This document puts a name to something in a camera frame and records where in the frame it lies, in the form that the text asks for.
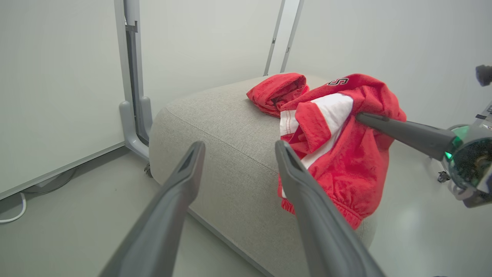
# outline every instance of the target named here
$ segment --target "white panel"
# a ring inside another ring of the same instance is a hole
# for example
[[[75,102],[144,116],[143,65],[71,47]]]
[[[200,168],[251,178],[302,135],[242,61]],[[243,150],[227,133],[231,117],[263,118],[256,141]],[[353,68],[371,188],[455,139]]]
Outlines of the white panel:
[[[0,26],[0,192],[123,141],[113,0],[6,0]]]
[[[270,68],[268,69],[268,75],[275,75],[280,73],[283,58],[285,56],[285,52],[287,51],[287,45],[289,43],[292,26],[294,25],[294,19],[296,18],[298,6],[299,0],[285,0],[282,18],[280,20],[280,25],[278,26],[274,53],[272,55],[272,61],[270,62]]]
[[[492,64],[490,0],[310,0],[286,71],[365,73],[398,96],[408,119],[472,123],[492,100],[475,67]]]
[[[262,76],[280,3],[141,0],[143,89],[153,117],[178,97]]]

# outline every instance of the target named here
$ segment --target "gray ottoman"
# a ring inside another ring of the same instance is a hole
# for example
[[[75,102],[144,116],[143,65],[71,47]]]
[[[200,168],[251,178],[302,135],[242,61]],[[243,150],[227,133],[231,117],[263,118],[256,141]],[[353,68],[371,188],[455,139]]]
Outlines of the gray ottoman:
[[[200,191],[190,213],[267,276],[308,276],[296,217],[280,207],[274,143],[279,119],[246,92],[267,77],[208,89],[170,103],[154,120],[150,163],[162,184],[189,146],[206,145]],[[306,75],[311,88],[329,80]],[[375,216],[356,233],[367,247]]]

